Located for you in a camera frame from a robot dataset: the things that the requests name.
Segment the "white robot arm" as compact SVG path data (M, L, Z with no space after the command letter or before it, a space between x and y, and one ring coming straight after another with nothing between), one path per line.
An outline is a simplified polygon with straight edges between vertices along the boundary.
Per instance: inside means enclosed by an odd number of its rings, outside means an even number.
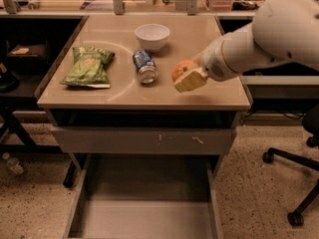
M266 0L252 22L212 41L193 59L172 70L181 93L224 82L254 69L298 63L319 70L319 3Z

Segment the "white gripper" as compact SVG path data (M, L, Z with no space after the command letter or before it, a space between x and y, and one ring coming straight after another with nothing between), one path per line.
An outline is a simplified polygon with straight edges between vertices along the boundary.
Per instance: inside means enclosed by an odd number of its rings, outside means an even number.
M203 87L208 77L218 82L227 81L239 76L227 64L223 45L224 37L212 41L203 51L199 52L192 59L201 68L178 69L173 75L173 85L180 92L190 92Z

